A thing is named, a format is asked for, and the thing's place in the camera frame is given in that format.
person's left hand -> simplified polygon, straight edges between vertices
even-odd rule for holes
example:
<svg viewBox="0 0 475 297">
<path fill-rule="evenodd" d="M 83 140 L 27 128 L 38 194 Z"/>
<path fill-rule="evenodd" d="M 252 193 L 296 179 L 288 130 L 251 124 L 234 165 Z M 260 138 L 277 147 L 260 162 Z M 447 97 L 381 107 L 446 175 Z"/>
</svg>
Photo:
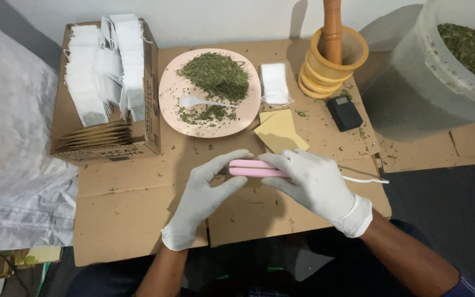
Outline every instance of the person's left hand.
<svg viewBox="0 0 475 297">
<path fill-rule="evenodd" d="M 237 150 L 220 155 L 190 172 L 181 202 L 174 216 L 161 230 L 162 242 L 173 251 L 192 246 L 197 227 L 223 203 L 247 183 L 247 177 L 233 177 L 222 185 L 210 187 L 215 175 L 236 159 L 252 159 L 248 150 Z"/>
</svg>

gloved hand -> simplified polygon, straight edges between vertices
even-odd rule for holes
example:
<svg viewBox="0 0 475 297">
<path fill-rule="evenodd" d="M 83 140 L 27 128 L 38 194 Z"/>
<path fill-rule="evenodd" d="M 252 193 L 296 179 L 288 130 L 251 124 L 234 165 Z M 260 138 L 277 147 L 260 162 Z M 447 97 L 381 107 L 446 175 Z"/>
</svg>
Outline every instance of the gloved hand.
<svg viewBox="0 0 475 297">
<path fill-rule="evenodd" d="M 222 185 L 210 187 L 215 175 L 236 159 L 252 159 L 248 150 L 237 150 L 220 155 L 190 172 L 181 202 L 174 216 L 161 230 L 162 242 L 173 251 L 192 246 L 197 227 L 223 203 L 247 183 L 247 177 L 233 177 Z"/>
<path fill-rule="evenodd" d="M 261 161 L 286 172 L 283 178 L 263 178 L 261 182 L 289 195 L 313 213 L 329 220 L 347 237 L 362 235 L 373 219 L 372 203 L 351 193 L 336 162 L 300 149 L 279 155 L 261 154 Z"/>
</svg>

black digital scale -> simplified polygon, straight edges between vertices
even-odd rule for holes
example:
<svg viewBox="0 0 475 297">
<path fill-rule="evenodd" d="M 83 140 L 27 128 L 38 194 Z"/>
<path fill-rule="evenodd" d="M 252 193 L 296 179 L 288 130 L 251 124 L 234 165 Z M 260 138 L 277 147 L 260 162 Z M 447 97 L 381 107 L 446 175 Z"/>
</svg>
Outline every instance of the black digital scale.
<svg viewBox="0 0 475 297">
<path fill-rule="evenodd" d="M 351 96 L 340 95 L 326 102 L 326 106 L 333 116 L 340 132 L 351 130 L 362 125 L 362 118 L 351 101 Z"/>
</svg>

white power cable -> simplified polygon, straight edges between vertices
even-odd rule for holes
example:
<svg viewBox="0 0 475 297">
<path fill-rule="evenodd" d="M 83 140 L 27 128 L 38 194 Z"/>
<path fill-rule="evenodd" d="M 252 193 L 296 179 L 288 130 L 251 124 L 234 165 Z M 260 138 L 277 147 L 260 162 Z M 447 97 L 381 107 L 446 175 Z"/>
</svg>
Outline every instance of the white power cable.
<svg viewBox="0 0 475 297">
<path fill-rule="evenodd" d="M 360 183 L 369 183 L 369 182 L 390 183 L 389 180 L 385 180 L 385 179 L 382 179 L 382 180 L 376 180 L 376 179 L 358 180 L 358 179 L 353 179 L 353 178 L 349 178 L 349 177 L 345 177 L 345 176 L 342 176 L 342 177 L 343 177 L 345 180 L 354 181 L 354 182 L 360 182 Z"/>
</svg>

white plastic sack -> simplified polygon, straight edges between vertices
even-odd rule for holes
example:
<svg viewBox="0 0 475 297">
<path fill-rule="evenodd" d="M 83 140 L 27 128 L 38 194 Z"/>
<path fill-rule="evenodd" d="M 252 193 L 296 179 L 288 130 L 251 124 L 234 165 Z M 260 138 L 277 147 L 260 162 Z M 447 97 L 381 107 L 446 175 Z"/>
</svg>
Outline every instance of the white plastic sack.
<svg viewBox="0 0 475 297">
<path fill-rule="evenodd" d="M 72 244 L 76 166 L 48 156 L 57 75 L 0 31 L 0 250 Z"/>
</svg>

